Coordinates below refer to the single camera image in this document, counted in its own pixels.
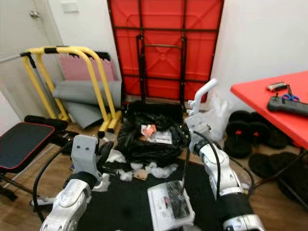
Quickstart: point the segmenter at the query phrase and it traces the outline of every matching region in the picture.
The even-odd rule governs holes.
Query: white door
[[[31,47],[60,45],[61,40],[55,39],[57,31],[52,31],[53,21],[47,8],[46,0],[0,0],[0,59]],[[39,17],[31,17],[30,11],[38,12]],[[54,80],[63,79],[53,55],[44,55],[43,61]],[[21,59],[0,63],[0,90],[20,119],[26,115],[48,116]]]

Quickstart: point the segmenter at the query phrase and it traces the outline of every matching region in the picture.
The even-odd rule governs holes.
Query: red trim
[[[0,168],[4,169],[4,170],[12,170],[12,169],[16,169],[18,168],[20,165],[22,165],[24,163],[25,160],[28,159],[29,156],[32,155],[32,153],[38,148],[40,147],[55,131],[55,128],[53,126],[49,126],[49,125],[44,125],[44,124],[36,124],[36,123],[27,123],[27,122],[20,122],[18,124],[21,124],[21,123],[24,123],[24,124],[32,124],[32,125],[37,125],[37,126],[42,126],[42,127],[49,127],[49,128],[52,128],[52,131],[49,133],[48,136],[46,136],[45,139],[43,139],[31,152],[29,152],[29,154],[23,159],[22,162],[19,163],[19,165],[15,166],[15,167],[11,167],[11,168],[7,168],[7,167],[3,167],[3,166],[0,166]]]

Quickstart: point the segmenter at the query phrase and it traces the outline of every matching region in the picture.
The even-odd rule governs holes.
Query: yellow metal frame
[[[22,61],[23,61],[23,64],[25,66],[25,69],[30,77],[30,80],[32,81],[33,85],[34,85],[34,88],[35,90],[37,91],[38,95],[40,96],[50,118],[52,119],[55,119],[56,118],[56,114],[55,112],[53,111],[51,105],[49,104],[47,98],[46,98],[46,95],[44,94],[42,88],[40,87],[40,84],[37,80],[37,78],[35,77],[35,74],[32,70],[32,68],[30,67],[29,65],[29,58],[27,56],[23,56],[21,57],[22,58]]]
[[[112,96],[111,96],[110,89],[109,89],[109,86],[108,86],[107,77],[106,77],[105,70],[104,70],[104,67],[103,67],[103,64],[102,64],[100,57],[97,55],[97,53],[95,53],[93,50],[91,50],[87,47],[75,47],[75,46],[71,46],[71,47],[79,49],[80,51],[91,55],[93,57],[93,59],[95,60],[97,67],[98,67],[98,71],[99,71],[100,76],[101,76],[101,80],[102,80],[104,89],[105,89],[105,94],[106,94],[106,98],[107,98],[107,101],[108,101],[108,105],[109,105],[111,117],[112,117],[112,120],[111,120],[108,128],[109,129],[115,129],[117,124],[121,120],[122,113],[121,113],[121,111],[117,111],[117,112],[115,111],[114,102],[112,101]]]
[[[103,64],[102,64],[99,56],[94,51],[92,51],[91,49],[86,48],[86,47],[73,47],[73,46],[71,46],[71,47],[40,47],[40,48],[28,49],[27,51],[30,52],[31,54],[37,55],[38,66],[39,66],[39,68],[42,72],[42,75],[43,75],[43,77],[44,77],[44,79],[47,83],[47,86],[48,86],[48,88],[51,92],[53,92],[53,90],[54,90],[54,85],[53,85],[52,80],[51,80],[51,78],[50,78],[50,76],[49,76],[49,74],[48,74],[48,72],[47,72],[47,70],[46,70],[46,68],[45,68],[45,66],[42,62],[42,59],[41,59],[42,54],[46,53],[46,49],[49,49],[49,52],[47,52],[47,53],[73,53],[73,54],[78,55],[80,58],[82,58],[86,62],[86,65],[87,65],[87,68],[88,68],[88,71],[89,71],[89,74],[90,74],[90,78],[91,78],[91,81],[93,83],[93,88],[94,88],[94,92],[95,92],[95,95],[96,95],[96,98],[97,98],[97,101],[98,101],[98,105],[100,107],[100,110],[101,110],[101,113],[102,113],[102,116],[103,116],[103,119],[104,119],[104,122],[103,122],[102,126],[100,127],[99,131],[106,131],[107,129],[114,130],[116,128],[117,124],[119,123],[122,115],[121,115],[121,111],[117,111],[117,112],[115,111],[115,107],[114,107],[114,104],[113,104],[113,101],[112,101],[112,96],[111,96],[109,86],[108,86],[108,81],[107,81],[107,78],[106,78],[106,75],[105,75]],[[96,79],[96,76],[95,76],[95,72],[94,72],[92,63],[91,63],[90,59],[87,57],[86,53],[89,54],[90,56],[92,56],[93,59],[97,63],[98,70],[99,70],[99,73],[100,73],[100,76],[101,76],[101,80],[102,80],[102,83],[103,83],[103,86],[104,86],[105,94],[106,94],[106,97],[107,97],[107,101],[108,101],[108,104],[109,104],[111,115],[107,114],[107,112],[106,112],[106,109],[105,109],[105,106],[104,106],[104,103],[103,103],[103,98],[102,98],[102,95],[101,95],[101,91],[99,89],[99,85],[98,85],[98,82],[97,82],[97,79]],[[48,103],[48,100],[47,100],[45,94],[43,93],[37,79],[35,78],[35,75],[33,73],[32,68],[29,66],[28,57],[24,56],[24,57],[22,57],[22,59],[23,59],[26,71],[28,72],[28,75],[29,75],[30,79],[32,80],[36,91],[38,92],[39,96],[41,97],[42,102],[43,102],[45,108],[47,109],[50,117],[56,118],[54,111],[52,110],[50,104]],[[57,103],[57,105],[58,105],[58,107],[61,111],[61,116],[62,116],[63,120],[68,120],[69,117],[68,117],[68,115],[67,115],[67,113],[64,109],[64,106],[63,106],[61,100],[55,99],[55,101],[56,101],[56,103]]]

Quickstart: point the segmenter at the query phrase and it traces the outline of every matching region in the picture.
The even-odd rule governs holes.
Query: remote control
[[[308,104],[291,100],[286,100],[282,97],[272,96],[268,103],[270,111],[285,111],[289,113],[308,116]]]

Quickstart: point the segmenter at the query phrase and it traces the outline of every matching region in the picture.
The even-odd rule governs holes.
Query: black plastic bag
[[[158,131],[170,130],[173,144],[141,141],[141,124],[155,124]],[[129,162],[148,164],[156,162],[164,167],[174,163],[184,147],[188,145],[185,131],[180,124],[164,115],[136,112],[123,123],[116,147]]]

